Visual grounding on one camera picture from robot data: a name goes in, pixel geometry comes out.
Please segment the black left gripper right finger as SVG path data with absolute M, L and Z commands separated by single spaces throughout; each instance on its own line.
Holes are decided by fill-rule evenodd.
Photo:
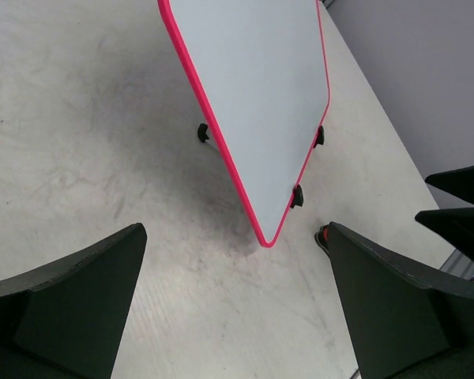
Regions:
M 474 282 L 339 223 L 328 246 L 363 378 L 474 378 Z

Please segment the pink framed whiteboard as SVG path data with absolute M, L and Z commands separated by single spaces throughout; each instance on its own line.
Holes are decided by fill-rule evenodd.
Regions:
M 319 1 L 161 1 L 254 233 L 273 246 L 329 108 Z

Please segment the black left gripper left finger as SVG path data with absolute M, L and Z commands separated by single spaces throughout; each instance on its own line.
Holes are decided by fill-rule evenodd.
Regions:
M 109 378 L 147 233 L 141 223 L 0 281 L 0 378 Z

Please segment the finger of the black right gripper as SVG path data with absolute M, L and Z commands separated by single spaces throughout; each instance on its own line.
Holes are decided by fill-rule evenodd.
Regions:
M 421 211 L 415 220 L 474 261 L 474 207 Z
M 474 205 L 474 166 L 430 174 L 425 183 Z

